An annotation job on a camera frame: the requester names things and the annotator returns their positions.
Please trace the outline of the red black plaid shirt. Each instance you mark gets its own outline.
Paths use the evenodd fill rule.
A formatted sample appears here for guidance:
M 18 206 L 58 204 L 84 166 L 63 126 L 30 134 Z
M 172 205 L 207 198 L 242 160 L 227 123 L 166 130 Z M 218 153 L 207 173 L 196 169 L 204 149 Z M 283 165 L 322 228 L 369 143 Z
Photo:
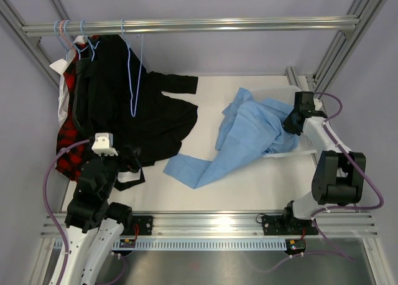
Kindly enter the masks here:
M 69 102 L 66 121 L 60 127 L 57 135 L 56 153 L 59 153 L 61 150 L 71 146 L 72 144 L 85 140 L 85 137 L 76 129 L 72 119 L 73 100 L 76 88 L 77 60 L 78 54 L 75 52 L 75 57 L 73 58 L 72 63 L 67 67 L 63 74 L 69 91 Z M 83 163 L 89 161 L 91 156 L 92 153 L 89 145 L 87 143 L 81 144 L 70 149 L 60 157 L 57 161 L 56 170 L 71 181 L 76 181 L 81 174 Z

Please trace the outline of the aluminium hanging rail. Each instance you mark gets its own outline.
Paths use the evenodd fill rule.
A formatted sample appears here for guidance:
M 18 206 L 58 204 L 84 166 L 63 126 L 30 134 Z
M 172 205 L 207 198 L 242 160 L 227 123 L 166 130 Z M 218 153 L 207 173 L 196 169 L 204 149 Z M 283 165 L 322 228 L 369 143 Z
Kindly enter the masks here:
M 220 19 L 159 19 L 118 21 L 70 21 L 64 34 L 168 34 L 196 32 L 252 32 L 295 30 L 355 30 L 360 19 L 355 15 L 325 17 L 268 17 Z

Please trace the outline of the white plastic basket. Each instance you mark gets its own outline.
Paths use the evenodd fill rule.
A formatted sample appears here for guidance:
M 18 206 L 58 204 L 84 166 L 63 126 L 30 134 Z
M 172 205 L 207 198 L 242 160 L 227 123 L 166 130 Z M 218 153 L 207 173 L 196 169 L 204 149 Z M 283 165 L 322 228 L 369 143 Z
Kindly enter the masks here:
M 292 108 L 295 104 L 295 94 L 296 92 L 302 91 L 299 87 L 293 85 L 279 85 L 279 86 L 270 86 L 268 88 L 262 88 L 258 90 L 251 90 L 252 96 L 256 101 L 263 101 L 265 99 L 273 99 L 285 104 L 290 105 Z M 291 132 L 295 132 L 294 135 L 298 137 L 298 145 L 295 149 L 291 149 L 289 152 L 278 152 L 278 153 L 270 153 L 266 154 L 264 157 L 267 158 L 278 158 L 278 157 L 294 157 L 294 156 L 306 156 L 311 154 L 316 154 L 311 140 L 301 133 L 300 135 L 297 133 L 298 128 L 295 128 L 294 125 L 298 123 L 299 119 L 304 119 L 303 115 L 293 115 L 290 113 L 292 110 L 288 112 L 287 115 L 287 130 Z

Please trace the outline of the aluminium frame posts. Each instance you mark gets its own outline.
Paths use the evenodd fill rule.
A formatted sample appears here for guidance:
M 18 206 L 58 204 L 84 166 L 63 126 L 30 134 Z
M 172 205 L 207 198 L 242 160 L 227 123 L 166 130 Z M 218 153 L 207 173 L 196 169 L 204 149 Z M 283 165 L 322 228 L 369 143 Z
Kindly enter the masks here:
M 58 90 L 60 77 L 50 68 L 52 62 L 41 44 L 42 38 L 28 37 L 22 30 L 24 26 L 25 20 L 11 0 L 1 0 L 1 27 L 5 28 L 51 86 Z
M 330 89 L 355 48 L 364 37 L 387 0 L 353 0 L 347 15 L 359 20 L 353 30 L 338 31 L 313 74 L 306 75 L 310 91 Z

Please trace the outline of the light blue shirt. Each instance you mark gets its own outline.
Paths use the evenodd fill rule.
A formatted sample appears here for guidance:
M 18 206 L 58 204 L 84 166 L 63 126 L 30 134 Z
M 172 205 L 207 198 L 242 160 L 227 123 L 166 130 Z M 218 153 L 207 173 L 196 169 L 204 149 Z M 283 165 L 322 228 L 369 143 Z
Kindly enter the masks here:
M 191 189 L 198 189 L 263 156 L 293 151 L 299 137 L 282 127 L 293 108 L 273 98 L 255 100 L 249 90 L 240 88 L 223 110 L 215 158 L 206 161 L 177 154 L 170 158 L 164 173 Z

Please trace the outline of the blue hanger with black shirt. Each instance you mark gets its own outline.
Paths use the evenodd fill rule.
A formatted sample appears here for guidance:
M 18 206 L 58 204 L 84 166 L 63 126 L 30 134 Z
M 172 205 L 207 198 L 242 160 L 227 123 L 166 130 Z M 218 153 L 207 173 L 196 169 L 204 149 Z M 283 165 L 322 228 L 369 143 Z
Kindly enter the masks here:
M 75 44 L 75 48 L 78 54 L 78 60 L 81 60 L 82 56 L 83 56 L 83 51 L 86 49 L 90 49 L 91 50 L 91 61 L 94 61 L 95 59 L 95 55 L 96 55 L 96 48 L 98 46 L 98 44 L 93 45 L 92 41 L 90 40 L 90 38 L 88 37 L 88 35 L 86 34 L 85 30 L 84 30 L 84 25 L 85 25 L 85 20 L 81 20 L 79 27 L 80 27 L 80 32 L 81 32 L 81 36 L 84 40 L 84 42 L 82 43 L 77 43 Z

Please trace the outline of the aluminium frame right posts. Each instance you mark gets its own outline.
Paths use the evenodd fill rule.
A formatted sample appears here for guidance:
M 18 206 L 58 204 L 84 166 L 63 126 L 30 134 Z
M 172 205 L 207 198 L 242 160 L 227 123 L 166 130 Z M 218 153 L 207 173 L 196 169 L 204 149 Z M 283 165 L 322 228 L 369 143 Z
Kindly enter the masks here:
M 310 91 L 330 89 L 355 48 L 364 37 L 387 0 L 353 0 L 347 15 L 359 20 L 353 30 L 338 31 L 313 74 L 306 75 Z

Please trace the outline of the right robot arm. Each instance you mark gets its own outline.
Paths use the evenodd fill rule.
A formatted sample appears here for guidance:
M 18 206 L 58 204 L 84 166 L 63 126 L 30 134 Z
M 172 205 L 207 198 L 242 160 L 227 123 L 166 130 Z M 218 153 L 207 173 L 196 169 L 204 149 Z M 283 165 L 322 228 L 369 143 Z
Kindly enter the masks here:
M 346 207 L 360 202 L 366 158 L 343 144 L 331 129 L 329 118 L 315 109 L 314 93 L 295 93 L 294 108 L 283 123 L 285 131 L 305 135 L 317 154 L 311 190 L 284 208 L 280 225 L 290 235 L 316 235 L 312 219 L 321 208 Z

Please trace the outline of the white shirt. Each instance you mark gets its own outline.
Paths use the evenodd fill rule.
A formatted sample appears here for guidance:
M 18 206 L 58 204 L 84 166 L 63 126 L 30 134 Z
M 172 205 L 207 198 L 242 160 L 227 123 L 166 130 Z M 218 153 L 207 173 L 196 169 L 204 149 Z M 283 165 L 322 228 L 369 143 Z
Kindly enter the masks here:
M 75 53 L 70 50 L 67 55 L 67 59 L 61 58 L 54 63 L 50 64 L 50 68 L 60 75 L 60 81 L 58 83 L 59 94 L 58 94 L 58 123 L 60 126 L 66 121 L 68 113 L 68 102 L 69 102 L 69 91 L 63 74 L 67 67 L 72 63 Z

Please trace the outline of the blue hanger far left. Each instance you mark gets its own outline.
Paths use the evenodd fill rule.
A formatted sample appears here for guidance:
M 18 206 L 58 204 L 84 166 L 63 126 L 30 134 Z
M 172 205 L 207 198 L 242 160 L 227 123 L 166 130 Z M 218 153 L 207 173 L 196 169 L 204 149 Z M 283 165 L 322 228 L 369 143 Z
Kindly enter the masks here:
M 55 21 L 53 25 L 53 33 L 55 34 L 56 38 L 58 39 L 61 46 L 65 49 L 65 51 L 69 52 L 72 49 L 72 45 L 69 44 L 69 40 L 64 35 L 62 35 L 61 21 Z

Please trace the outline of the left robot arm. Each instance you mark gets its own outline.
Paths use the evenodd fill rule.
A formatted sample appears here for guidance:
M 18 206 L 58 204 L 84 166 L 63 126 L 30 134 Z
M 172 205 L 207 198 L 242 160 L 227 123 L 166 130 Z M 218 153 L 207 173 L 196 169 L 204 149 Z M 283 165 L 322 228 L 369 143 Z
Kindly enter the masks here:
M 96 144 L 91 149 L 97 157 L 81 168 L 65 226 L 61 227 L 54 214 L 50 214 L 65 249 L 58 258 L 51 284 L 94 284 L 116 239 L 144 232 L 141 219 L 133 216 L 131 207 L 108 203 L 126 159 L 132 157 L 137 163 L 136 154 L 133 150 L 121 152 Z

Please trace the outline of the aluminium frame left posts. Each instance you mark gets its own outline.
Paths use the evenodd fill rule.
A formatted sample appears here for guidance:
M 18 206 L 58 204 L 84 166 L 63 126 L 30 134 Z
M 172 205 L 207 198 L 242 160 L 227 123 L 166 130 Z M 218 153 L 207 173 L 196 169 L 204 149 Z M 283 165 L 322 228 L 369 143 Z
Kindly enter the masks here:
M 28 37 L 22 30 L 24 26 L 25 20 L 11 0 L 1 0 L 1 27 L 5 28 L 51 86 L 58 90 L 60 77 L 50 68 L 52 62 L 41 44 L 42 38 Z

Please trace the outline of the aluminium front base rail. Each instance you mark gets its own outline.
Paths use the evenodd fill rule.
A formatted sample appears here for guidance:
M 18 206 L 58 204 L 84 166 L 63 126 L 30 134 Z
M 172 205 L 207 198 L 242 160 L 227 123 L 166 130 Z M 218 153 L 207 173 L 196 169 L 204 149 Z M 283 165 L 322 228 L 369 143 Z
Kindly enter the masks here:
M 144 212 L 143 215 L 152 217 L 154 238 L 265 237 L 259 223 L 261 216 L 252 212 Z M 368 213 L 321 213 L 316 221 L 329 238 L 377 237 L 377 227 Z

